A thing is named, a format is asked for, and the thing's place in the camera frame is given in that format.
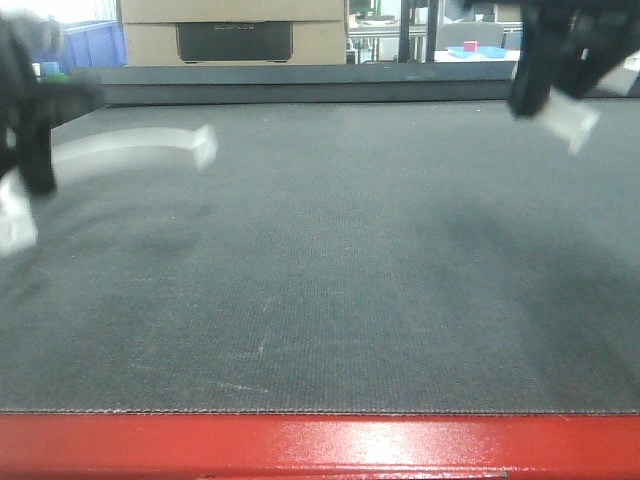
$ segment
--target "red object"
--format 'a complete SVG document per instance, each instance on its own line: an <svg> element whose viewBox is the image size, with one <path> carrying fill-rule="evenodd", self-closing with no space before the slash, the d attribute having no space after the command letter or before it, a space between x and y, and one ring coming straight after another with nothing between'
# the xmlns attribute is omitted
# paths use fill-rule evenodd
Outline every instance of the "red object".
<svg viewBox="0 0 640 480"><path fill-rule="evenodd" d="M0 478L640 478L640 416L0 415Z"/></svg>
<svg viewBox="0 0 640 480"><path fill-rule="evenodd" d="M477 52L478 51L478 42L474 41L469 41L469 42L464 42L464 45L462 47L462 49L465 52Z"/></svg>

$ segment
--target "robotic arm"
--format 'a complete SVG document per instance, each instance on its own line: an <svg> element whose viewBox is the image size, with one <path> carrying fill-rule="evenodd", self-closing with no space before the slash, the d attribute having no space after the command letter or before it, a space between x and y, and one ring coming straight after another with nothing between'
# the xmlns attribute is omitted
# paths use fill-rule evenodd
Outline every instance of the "robotic arm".
<svg viewBox="0 0 640 480"><path fill-rule="evenodd" d="M100 90L82 83L40 83L31 54L60 48L60 25L27 14L0 16L0 178L18 168L29 193L56 188L51 130L101 106Z"/></svg>
<svg viewBox="0 0 640 480"><path fill-rule="evenodd" d="M469 8L476 0L465 0ZM640 50L639 0L497 0L520 5L522 53L509 106L535 117L552 87L576 100Z"/></svg>

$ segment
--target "blue container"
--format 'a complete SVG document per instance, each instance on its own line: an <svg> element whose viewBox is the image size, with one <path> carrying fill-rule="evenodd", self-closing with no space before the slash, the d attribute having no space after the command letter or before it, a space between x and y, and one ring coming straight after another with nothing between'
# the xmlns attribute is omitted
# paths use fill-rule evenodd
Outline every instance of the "blue container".
<svg viewBox="0 0 640 480"><path fill-rule="evenodd" d="M449 55L457 58L469 58L473 55L483 55L487 58L500 59L507 55L508 50L498 47L478 47L475 52L465 52L464 47L449 47Z"/></svg>
<svg viewBox="0 0 640 480"><path fill-rule="evenodd" d="M74 67L107 67L127 64L124 32L116 21L66 24L63 56L36 56L35 62L58 62L60 71Z"/></svg>

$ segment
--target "cardboard box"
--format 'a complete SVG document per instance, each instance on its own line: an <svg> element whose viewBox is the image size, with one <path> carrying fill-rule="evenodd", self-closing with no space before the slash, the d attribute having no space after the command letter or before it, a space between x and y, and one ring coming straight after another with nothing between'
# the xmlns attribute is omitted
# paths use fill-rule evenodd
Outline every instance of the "cardboard box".
<svg viewBox="0 0 640 480"><path fill-rule="evenodd" d="M521 22L522 15L518 5L496 5L496 22Z"/></svg>
<svg viewBox="0 0 640 480"><path fill-rule="evenodd" d="M346 0L121 0L123 23L346 21Z"/></svg>
<svg viewBox="0 0 640 480"><path fill-rule="evenodd" d="M346 32L342 21L294 22L293 54L287 62L213 61L185 62L180 58L176 24L124 26L129 65L340 65L346 63Z"/></svg>

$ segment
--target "red metal frame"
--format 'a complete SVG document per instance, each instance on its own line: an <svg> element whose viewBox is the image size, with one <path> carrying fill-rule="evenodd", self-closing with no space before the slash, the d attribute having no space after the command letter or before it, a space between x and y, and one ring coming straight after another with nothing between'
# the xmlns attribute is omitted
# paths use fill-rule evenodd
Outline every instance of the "red metal frame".
<svg viewBox="0 0 640 480"><path fill-rule="evenodd" d="M640 416L0 415L0 478L640 478Z"/></svg>

